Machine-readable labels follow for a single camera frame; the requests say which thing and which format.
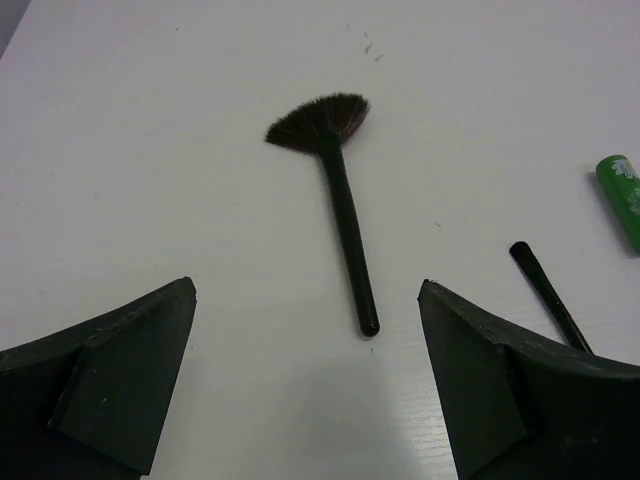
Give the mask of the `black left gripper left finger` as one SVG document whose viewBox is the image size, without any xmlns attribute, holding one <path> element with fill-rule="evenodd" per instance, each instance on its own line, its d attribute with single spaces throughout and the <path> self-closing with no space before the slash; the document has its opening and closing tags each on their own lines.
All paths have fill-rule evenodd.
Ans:
<svg viewBox="0 0 640 480">
<path fill-rule="evenodd" d="M 2 478 L 149 475 L 195 310 L 183 277 L 2 351 Z"/>
</svg>

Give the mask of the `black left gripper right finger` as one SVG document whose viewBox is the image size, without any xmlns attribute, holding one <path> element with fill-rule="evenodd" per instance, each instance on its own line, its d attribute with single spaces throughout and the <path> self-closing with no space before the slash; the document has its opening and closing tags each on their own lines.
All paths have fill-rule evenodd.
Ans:
<svg viewBox="0 0 640 480">
<path fill-rule="evenodd" d="M 638 478 L 638 366 L 562 345 L 430 280 L 418 303 L 459 478 Z"/>
</svg>

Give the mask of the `black fan makeup brush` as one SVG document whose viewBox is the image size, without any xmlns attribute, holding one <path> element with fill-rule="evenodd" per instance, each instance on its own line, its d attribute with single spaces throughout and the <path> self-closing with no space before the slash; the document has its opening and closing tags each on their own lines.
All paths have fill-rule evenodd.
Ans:
<svg viewBox="0 0 640 480">
<path fill-rule="evenodd" d="M 342 147 L 363 124 L 369 108 L 369 101 L 357 93 L 320 96 L 277 119 L 265 133 L 267 143 L 314 155 L 322 165 L 358 327 L 365 338 L 379 334 L 380 320 Z"/>
</svg>

